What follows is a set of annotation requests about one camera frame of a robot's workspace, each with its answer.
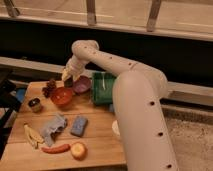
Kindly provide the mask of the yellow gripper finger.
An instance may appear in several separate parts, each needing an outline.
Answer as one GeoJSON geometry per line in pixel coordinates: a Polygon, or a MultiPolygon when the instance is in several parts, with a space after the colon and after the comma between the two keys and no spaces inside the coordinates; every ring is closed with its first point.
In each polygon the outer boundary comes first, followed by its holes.
{"type": "Polygon", "coordinates": [[[71,75],[69,74],[67,69],[64,69],[62,72],[62,76],[61,76],[61,80],[63,82],[65,82],[66,80],[68,80],[71,77],[71,75]]]}

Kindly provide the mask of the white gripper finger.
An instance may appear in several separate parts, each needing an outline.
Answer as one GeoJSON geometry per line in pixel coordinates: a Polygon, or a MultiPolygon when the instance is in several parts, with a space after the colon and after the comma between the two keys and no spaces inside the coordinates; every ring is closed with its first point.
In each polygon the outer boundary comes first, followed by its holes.
{"type": "Polygon", "coordinates": [[[80,74],[73,76],[73,82],[77,81],[80,78],[80,74]]]}

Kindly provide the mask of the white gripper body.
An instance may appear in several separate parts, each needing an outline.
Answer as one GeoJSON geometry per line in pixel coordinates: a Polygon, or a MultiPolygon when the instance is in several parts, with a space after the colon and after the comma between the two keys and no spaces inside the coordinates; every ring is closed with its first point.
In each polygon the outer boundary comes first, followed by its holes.
{"type": "Polygon", "coordinates": [[[88,61],[82,60],[75,55],[73,55],[66,64],[66,70],[69,75],[77,76],[80,75],[84,70],[88,61]]]}

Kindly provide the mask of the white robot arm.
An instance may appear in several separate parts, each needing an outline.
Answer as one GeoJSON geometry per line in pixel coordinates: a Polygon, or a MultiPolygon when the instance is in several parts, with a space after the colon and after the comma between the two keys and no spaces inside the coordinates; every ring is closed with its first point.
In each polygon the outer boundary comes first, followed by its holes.
{"type": "Polygon", "coordinates": [[[62,74],[78,76],[92,62],[116,77],[113,105],[128,171],[179,171],[160,99],[165,74],[138,61],[102,52],[94,40],[78,40],[62,74]]]}

